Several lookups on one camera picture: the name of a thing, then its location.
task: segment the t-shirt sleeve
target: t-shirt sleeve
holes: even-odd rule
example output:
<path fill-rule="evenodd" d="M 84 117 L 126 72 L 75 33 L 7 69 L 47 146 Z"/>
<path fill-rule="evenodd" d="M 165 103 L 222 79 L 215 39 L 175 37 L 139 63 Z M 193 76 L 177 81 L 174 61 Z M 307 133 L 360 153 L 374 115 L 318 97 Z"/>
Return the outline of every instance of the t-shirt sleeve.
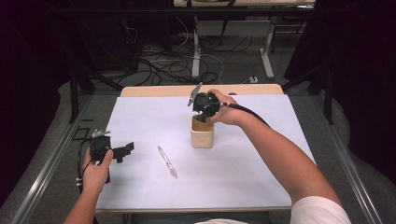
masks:
<path fill-rule="evenodd" d="M 291 224 L 297 223 L 350 223 L 346 211 L 332 200 L 309 196 L 302 198 L 291 208 Z"/>
<path fill-rule="evenodd" d="M 195 224 L 248 224 L 248 223 L 230 220 L 230 219 L 216 218 L 216 219 L 210 219 L 205 222 L 196 222 Z"/>

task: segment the pen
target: pen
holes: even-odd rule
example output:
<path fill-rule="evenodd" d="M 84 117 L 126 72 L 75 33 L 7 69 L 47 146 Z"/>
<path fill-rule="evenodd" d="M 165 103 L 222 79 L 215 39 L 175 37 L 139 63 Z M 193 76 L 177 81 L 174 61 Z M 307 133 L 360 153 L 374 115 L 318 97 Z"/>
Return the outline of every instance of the pen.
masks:
<path fill-rule="evenodd" d="M 169 171 L 171 172 L 171 175 L 174 176 L 175 178 L 177 178 L 177 173 L 175 171 L 175 169 L 173 168 L 171 162 L 169 161 L 168 157 L 166 156 L 165 152 L 163 151 L 163 149 L 158 146 L 158 150 L 160 151 L 161 155 L 163 156 L 163 159 L 166 161 L 166 165 L 169 168 Z"/>

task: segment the right hand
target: right hand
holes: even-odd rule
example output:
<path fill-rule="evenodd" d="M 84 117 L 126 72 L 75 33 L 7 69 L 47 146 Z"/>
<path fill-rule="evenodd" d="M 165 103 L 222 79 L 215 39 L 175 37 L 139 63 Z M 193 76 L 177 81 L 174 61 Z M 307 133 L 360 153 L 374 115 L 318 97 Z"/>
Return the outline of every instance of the right hand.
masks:
<path fill-rule="evenodd" d="M 233 97 L 224 95 L 219 90 L 211 89 L 208 93 L 213 93 L 220 102 L 231 103 L 235 105 L 238 104 Z M 244 112 L 241 110 L 222 105 L 219 109 L 219 112 L 216 115 L 207 118 L 206 121 L 211 123 L 222 122 L 230 125 L 238 125 L 240 116 L 244 116 L 243 113 Z"/>

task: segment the white paper sheet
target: white paper sheet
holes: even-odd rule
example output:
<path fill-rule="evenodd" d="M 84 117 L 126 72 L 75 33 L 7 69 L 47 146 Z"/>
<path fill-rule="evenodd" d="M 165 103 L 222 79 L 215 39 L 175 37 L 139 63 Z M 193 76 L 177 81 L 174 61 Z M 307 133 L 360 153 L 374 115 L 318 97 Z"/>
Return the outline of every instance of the white paper sheet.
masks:
<path fill-rule="evenodd" d="M 238 104 L 260 115 L 312 160 L 287 95 L 236 95 Z M 193 148 L 188 97 L 120 97 L 107 129 L 113 147 L 134 142 L 135 150 L 110 166 L 111 182 L 98 211 L 223 210 L 290 206 L 288 193 L 269 172 L 236 126 L 215 124 L 212 148 Z M 175 167 L 169 173 L 161 146 Z"/>

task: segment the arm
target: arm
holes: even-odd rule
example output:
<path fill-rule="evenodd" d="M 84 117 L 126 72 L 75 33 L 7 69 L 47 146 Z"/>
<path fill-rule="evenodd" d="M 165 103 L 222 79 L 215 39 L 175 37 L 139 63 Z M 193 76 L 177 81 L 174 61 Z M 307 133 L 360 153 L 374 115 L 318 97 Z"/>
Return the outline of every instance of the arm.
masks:
<path fill-rule="evenodd" d="M 236 101 L 210 90 L 221 102 Z M 318 167 L 294 143 L 247 112 L 221 106 L 209 122 L 239 126 L 257 149 L 262 160 L 291 197 L 292 204 L 307 196 L 320 196 L 341 205 L 334 190 Z"/>
<path fill-rule="evenodd" d="M 108 150 L 100 166 L 96 166 L 93 163 L 88 165 L 83 176 L 84 189 L 73 209 L 64 221 L 65 224 L 92 223 L 96 203 L 98 201 L 99 194 L 102 192 L 103 186 L 106 183 L 108 166 L 112 159 L 113 151 Z M 84 165 L 82 168 L 85 168 L 89 162 L 91 162 L 91 151 L 88 148 L 85 153 Z"/>

